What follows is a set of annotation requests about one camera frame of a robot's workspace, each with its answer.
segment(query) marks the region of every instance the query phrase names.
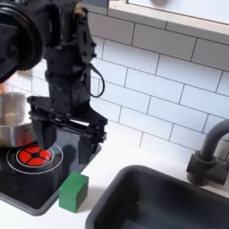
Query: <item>green block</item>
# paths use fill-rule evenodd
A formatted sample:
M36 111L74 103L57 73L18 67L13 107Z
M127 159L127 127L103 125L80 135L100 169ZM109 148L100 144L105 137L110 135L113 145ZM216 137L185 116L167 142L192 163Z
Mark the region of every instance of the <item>green block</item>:
M72 172L59 189L59 207L76 213L88 196L88 176Z

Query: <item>shelf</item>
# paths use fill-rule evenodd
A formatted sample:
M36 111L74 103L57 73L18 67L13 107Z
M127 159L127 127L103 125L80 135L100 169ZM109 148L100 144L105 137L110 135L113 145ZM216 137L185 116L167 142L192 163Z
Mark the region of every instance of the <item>shelf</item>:
M169 21L181 25L194 27L201 30L208 30L220 34L229 35L229 24L223 24L215 21L207 21L200 18L194 18L177 13L170 13L157 9L151 9L144 6L127 4L126 0L110 1L109 8L125 13L137 14L144 17L158 19L161 21Z

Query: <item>tile wall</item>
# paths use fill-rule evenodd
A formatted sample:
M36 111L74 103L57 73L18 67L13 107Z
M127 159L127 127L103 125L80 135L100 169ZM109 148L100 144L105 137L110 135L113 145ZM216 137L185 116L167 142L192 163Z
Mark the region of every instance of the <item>tile wall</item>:
M229 118L229 38L138 15L92 7L89 26L97 46L93 64L106 91L91 105L106 116L108 138L119 138L187 164L206 134ZM43 61L15 74L8 91L48 95ZM92 93L101 90L92 73ZM229 135L216 156L228 157Z

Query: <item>red burner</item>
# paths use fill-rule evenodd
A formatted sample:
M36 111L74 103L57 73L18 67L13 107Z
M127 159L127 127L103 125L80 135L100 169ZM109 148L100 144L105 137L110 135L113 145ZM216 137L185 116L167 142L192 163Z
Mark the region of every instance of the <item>red burner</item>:
M34 145L22 148L18 153L18 159L23 165L39 167L48 164L52 154L49 150L42 150L40 146Z

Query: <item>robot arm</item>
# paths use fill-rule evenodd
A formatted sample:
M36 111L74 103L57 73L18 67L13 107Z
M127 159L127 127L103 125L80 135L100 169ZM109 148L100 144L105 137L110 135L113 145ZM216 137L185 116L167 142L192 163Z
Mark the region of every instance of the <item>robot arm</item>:
M44 149L51 147L56 128L80 135L81 164L106 139L107 124L89 105L90 71L95 70L90 62L96 57L96 44L87 13L81 1L0 2L0 82L46 57L50 97L28 98L38 143Z

